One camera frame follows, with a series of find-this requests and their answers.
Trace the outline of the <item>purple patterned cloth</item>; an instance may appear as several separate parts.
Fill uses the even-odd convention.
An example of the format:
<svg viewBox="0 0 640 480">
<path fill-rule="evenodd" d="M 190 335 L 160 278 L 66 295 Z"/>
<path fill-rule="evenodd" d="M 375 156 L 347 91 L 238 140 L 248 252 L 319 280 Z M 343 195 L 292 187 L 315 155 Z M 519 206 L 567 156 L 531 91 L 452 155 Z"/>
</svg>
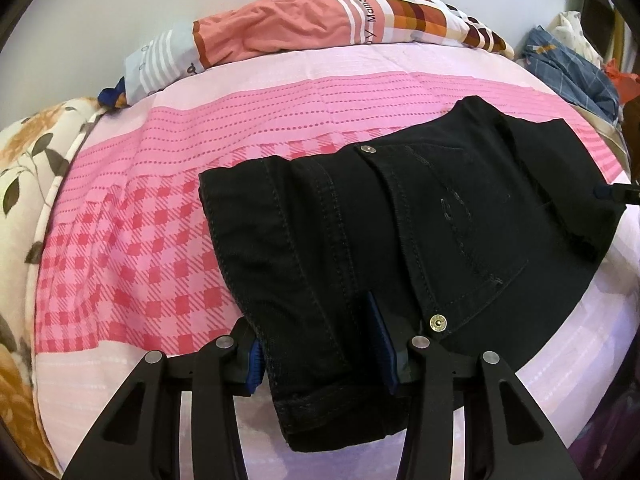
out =
<svg viewBox="0 0 640 480">
<path fill-rule="evenodd" d="M 614 382 L 568 449 L 583 479 L 639 480 L 639 381 Z"/>
</svg>

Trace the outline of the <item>blue checked cloth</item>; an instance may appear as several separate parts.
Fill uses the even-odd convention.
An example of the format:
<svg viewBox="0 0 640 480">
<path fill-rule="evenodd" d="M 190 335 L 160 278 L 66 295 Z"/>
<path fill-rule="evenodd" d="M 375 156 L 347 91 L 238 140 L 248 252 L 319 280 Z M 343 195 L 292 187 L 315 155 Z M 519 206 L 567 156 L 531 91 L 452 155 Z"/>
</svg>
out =
<svg viewBox="0 0 640 480">
<path fill-rule="evenodd" d="M 522 50 L 522 61 L 529 73 L 565 101 L 610 124 L 617 122 L 620 97 L 611 79 L 541 26 L 529 32 Z"/>
</svg>

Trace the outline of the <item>orange plaid bolster pillow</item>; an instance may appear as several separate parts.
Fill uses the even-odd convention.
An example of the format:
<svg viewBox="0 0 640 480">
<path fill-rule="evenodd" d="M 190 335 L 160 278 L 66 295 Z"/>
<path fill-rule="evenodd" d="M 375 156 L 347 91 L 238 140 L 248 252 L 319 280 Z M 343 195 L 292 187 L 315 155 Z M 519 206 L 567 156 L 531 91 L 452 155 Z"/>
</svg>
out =
<svg viewBox="0 0 640 480">
<path fill-rule="evenodd" d="M 498 32 L 442 0 L 257 0 L 181 22 L 126 57 L 101 105 L 119 110 L 209 68 L 290 51 L 422 42 L 514 57 Z"/>
</svg>

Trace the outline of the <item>white floral cloth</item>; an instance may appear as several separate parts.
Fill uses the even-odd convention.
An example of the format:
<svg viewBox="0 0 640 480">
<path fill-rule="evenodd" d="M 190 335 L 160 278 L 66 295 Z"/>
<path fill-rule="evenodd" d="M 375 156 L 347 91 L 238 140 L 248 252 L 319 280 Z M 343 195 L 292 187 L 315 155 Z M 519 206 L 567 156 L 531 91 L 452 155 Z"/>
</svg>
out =
<svg viewBox="0 0 640 480">
<path fill-rule="evenodd" d="M 570 48 L 597 68 L 602 68 L 604 59 L 587 39 L 579 11 L 563 11 L 556 14 L 547 27 L 548 32 L 565 47 Z"/>
</svg>

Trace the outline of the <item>black denim pants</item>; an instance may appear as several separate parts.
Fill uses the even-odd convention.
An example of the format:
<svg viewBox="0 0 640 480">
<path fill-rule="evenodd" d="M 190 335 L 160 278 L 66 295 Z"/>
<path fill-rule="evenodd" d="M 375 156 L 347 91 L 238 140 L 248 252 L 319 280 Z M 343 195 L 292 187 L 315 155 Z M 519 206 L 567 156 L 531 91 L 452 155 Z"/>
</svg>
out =
<svg viewBox="0 0 640 480">
<path fill-rule="evenodd" d="M 625 208 L 602 185 L 566 122 L 477 96 L 333 154 L 203 172 L 215 255 L 288 446 L 334 451 L 407 426 L 395 330 L 527 363 L 611 247 Z"/>
</svg>

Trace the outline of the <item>cream floral pillow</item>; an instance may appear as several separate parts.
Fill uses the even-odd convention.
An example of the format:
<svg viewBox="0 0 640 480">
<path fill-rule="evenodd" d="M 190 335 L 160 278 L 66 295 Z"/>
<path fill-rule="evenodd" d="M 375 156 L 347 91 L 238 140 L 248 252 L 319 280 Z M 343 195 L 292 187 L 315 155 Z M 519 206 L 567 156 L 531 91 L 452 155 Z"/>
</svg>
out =
<svg viewBox="0 0 640 480">
<path fill-rule="evenodd" d="M 105 113 L 97 99 L 77 98 L 1 130 L 1 421 L 26 460 L 55 477 L 32 371 L 37 278 L 58 191 Z"/>
</svg>

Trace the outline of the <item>pink checked bed sheet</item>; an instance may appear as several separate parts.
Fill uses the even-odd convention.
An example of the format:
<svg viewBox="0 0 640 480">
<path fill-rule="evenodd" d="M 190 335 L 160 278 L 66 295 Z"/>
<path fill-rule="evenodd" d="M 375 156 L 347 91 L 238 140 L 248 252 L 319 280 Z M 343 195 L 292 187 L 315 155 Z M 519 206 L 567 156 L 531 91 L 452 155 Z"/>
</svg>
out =
<svg viewBox="0 0 640 480">
<path fill-rule="evenodd" d="M 531 122 L 564 119 L 605 177 L 626 176 L 588 122 L 524 68 L 483 50 L 379 44 L 218 66 L 103 117 L 55 200 L 38 278 L 35 384 L 66 467 L 145 350 L 196 351 L 240 311 L 224 284 L 198 174 L 245 159 L 333 153 L 481 96 Z M 639 326 L 639 208 L 629 207 L 582 300 L 518 372 L 571 444 Z M 333 453 L 285 444 L 264 382 L 236 401 L 251 479 L 395 479 L 404 433 Z"/>
</svg>

